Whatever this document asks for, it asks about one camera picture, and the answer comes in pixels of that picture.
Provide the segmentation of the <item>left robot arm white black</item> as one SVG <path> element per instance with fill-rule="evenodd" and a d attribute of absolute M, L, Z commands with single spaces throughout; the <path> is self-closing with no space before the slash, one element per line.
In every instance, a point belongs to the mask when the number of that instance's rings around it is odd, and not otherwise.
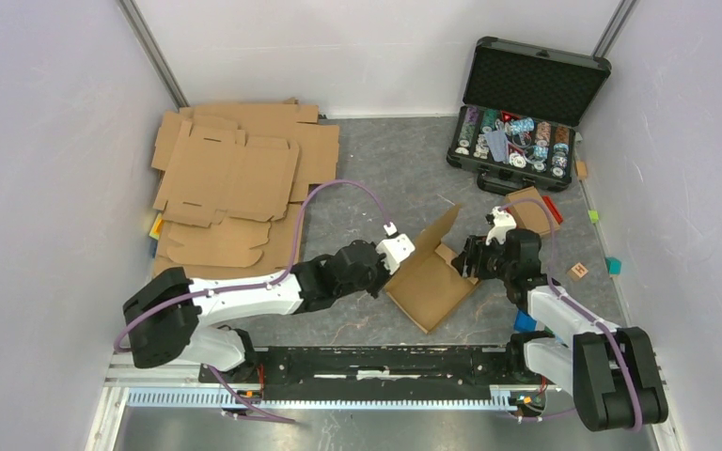
<path fill-rule="evenodd" d="M 129 341 L 125 350 L 139 369 L 182 359 L 247 382 L 258 370 L 252 341 L 222 323 L 316 312 L 362 291 L 375 297 L 414 250 L 404 235 L 379 243 L 356 240 L 288 271 L 233 280 L 189 278 L 183 268 L 169 268 L 123 305 L 120 338 Z"/>

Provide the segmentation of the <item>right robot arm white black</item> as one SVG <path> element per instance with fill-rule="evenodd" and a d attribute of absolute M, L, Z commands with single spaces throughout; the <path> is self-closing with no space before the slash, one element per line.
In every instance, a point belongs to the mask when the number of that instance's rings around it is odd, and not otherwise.
<path fill-rule="evenodd" d="M 501 281 L 518 310 L 549 329 L 516 335 L 517 351 L 505 359 L 508 376 L 529 383 L 541 375 L 558 385 L 590 431 L 666 422 L 669 407 L 649 335 L 573 299 L 543 272 L 541 249 L 537 233 L 516 228 L 501 240 L 468 237 L 451 261 L 463 276 Z"/>

